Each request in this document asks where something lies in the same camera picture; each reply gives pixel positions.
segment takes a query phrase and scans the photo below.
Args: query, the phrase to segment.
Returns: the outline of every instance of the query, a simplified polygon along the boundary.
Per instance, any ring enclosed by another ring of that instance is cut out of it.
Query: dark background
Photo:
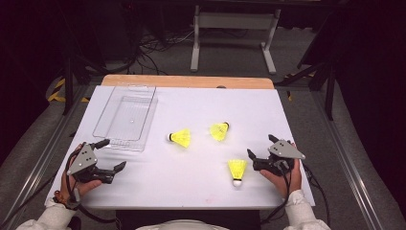
[[[128,39],[131,35],[137,39],[137,28],[142,25],[162,37],[162,29],[182,30],[192,23],[191,6],[147,9],[135,15],[135,21],[128,21],[123,13],[137,9],[121,4],[107,0],[0,1],[1,163],[48,106],[45,92],[63,71],[62,51],[67,44],[104,65],[108,59],[134,55]],[[347,22],[358,26],[337,62],[337,81],[360,140],[404,216],[405,10],[404,3],[388,2],[369,3],[359,10],[357,21]],[[107,19],[98,16],[105,14]],[[328,12],[310,16],[314,14],[284,11],[280,26],[318,31]],[[328,47],[332,39],[320,39],[313,49]]]

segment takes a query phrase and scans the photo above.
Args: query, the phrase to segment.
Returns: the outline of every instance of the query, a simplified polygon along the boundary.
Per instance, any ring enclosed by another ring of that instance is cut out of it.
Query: table leg
[[[194,10],[194,44],[193,44],[193,51],[192,51],[192,64],[191,64],[191,71],[197,72],[198,65],[199,65],[199,52],[200,52],[200,41],[199,41],[199,6],[195,7]]]
[[[261,48],[262,48],[262,52],[263,52],[263,57],[265,58],[265,62],[266,62],[266,66],[268,67],[268,72],[271,75],[276,75],[277,74],[277,70],[275,68],[275,64],[274,61],[271,57],[271,53],[269,52],[269,48],[271,47],[271,42],[272,39],[274,38],[274,34],[275,34],[275,30],[277,29],[278,26],[278,20],[281,14],[281,10],[276,10],[275,14],[272,18],[271,24],[269,25],[269,29],[268,29],[268,39],[266,40],[266,42],[262,42]]]

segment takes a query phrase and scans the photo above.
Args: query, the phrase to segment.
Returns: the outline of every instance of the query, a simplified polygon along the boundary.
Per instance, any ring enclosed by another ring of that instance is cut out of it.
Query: white sleeve
[[[290,194],[285,211],[289,218],[290,226],[284,228],[284,230],[330,229],[322,220],[316,219],[310,203],[305,199],[305,194],[302,190],[297,190]]]
[[[46,210],[38,220],[30,219],[16,230],[66,230],[76,211],[66,209],[63,204],[55,203],[49,198],[45,204]]]

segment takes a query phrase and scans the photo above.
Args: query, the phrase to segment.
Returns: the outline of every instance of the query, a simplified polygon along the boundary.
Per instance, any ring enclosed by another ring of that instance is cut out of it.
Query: person
[[[287,188],[285,180],[282,176],[276,176],[269,171],[260,171],[266,179],[272,182],[282,197],[287,196]],[[46,201],[46,210],[38,220],[30,219],[20,226],[17,230],[65,230],[67,228],[71,218],[75,214],[75,210],[71,210],[65,207],[63,203],[69,198],[69,192],[66,184],[66,172],[62,175],[62,182],[60,192],[56,193],[57,198],[49,198]],[[291,175],[287,175],[287,179],[290,181],[289,199],[285,205],[285,212],[289,219],[289,226],[284,230],[296,230],[296,229],[312,229],[312,230],[326,230],[329,227],[319,219],[316,219],[313,210],[309,202],[305,199],[304,192],[302,191],[302,174],[300,171],[300,162],[295,159],[294,168],[291,171]],[[85,196],[88,192],[99,187],[102,182],[99,180],[93,180],[88,183],[76,182],[73,176],[69,178],[70,184],[76,184],[76,188],[79,191],[80,197]],[[226,230],[227,228],[210,225],[198,220],[180,219],[172,220],[168,222],[158,223],[156,225],[139,227],[137,230],[158,230],[160,228],[169,229],[196,229],[196,230]]]

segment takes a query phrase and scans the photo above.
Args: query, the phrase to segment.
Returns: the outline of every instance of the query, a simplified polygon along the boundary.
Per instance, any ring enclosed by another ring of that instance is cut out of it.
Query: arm
[[[300,171],[299,159],[295,159],[295,165],[291,175],[287,179],[290,181],[289,199],[285,206],[285,211],[289,218],[289,225],[285,230],[294,229],[329,229],[329,227],[314,216],[310,203],[305,199],[302,191],[302,174]],[[271,181],[278,189],[282,197],[287,197],[287,188],[282,176],[276,176],[269,171],[262,170],[260,173]]]
[[[79,183],[75,181],[75,178],[72,175],[69,176],[69,183],[71,188],[76,185],[76,188],[79,190],[80,197],[84,197],[88,192],[102,184],[102,182],[99,180],[93,180],[88,183]],[[61,177],[59,200],[68,200],[69,198],[70,195],[66,186],[66,172],[63,172]],[[44,213],[41,215],[41,217],[39,217],[38,220],[30,219],[18,226],[17,230],[66,229],[72,216],[76,213],[75,210],[67,209],[63,202],[56,202],[53,198],[48,198],[45,203],[45,207],[46,209]]]

